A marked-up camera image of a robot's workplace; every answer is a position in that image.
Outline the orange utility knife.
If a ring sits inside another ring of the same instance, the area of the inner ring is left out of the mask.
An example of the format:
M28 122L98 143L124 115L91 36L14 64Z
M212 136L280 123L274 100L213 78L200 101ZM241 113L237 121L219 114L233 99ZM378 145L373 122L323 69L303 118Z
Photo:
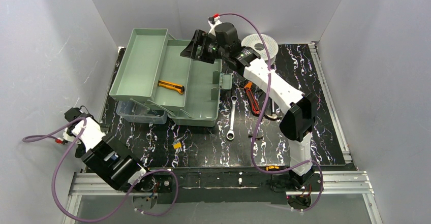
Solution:
M169 90L176 91L179 94L184 94L184 92L185 92L185 87L183 85L177 84L174 82L170 82L170 81L159 80L158 86L169 89Z

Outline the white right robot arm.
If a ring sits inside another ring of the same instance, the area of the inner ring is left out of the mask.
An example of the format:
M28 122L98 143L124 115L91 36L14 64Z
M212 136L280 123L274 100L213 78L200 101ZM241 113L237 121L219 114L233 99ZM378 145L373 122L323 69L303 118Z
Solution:
M214 25L210 32L197 29L180 53L193 60L224 61L230 69L251 81L279 106L284 117L280 131L288 139L290 176L303 184L313 175L311 137L317 116L317 98L304 94L280 77L252 47L243 46L232 23Z

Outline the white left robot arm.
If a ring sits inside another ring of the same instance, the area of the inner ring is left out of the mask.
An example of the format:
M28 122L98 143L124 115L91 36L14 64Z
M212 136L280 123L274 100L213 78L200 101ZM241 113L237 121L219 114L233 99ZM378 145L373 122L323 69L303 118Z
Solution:
M143 162L108 132L109 125L97 122L91 114L76 107L64 115L67 122L72 122L64 130L64 139L72 141L84 129L75 156L114 190L127 191L148 172Z

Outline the red black utility knife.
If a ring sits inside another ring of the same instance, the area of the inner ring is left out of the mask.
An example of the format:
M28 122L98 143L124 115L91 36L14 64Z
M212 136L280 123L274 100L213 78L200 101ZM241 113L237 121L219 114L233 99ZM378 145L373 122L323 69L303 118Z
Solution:
M252 114L255 116L259 116L260 115L260 108L259 108L259 103L255 98L254 84L251 81L246 81L243 88L244 88L247 100L249 102L249 105L251 107Z

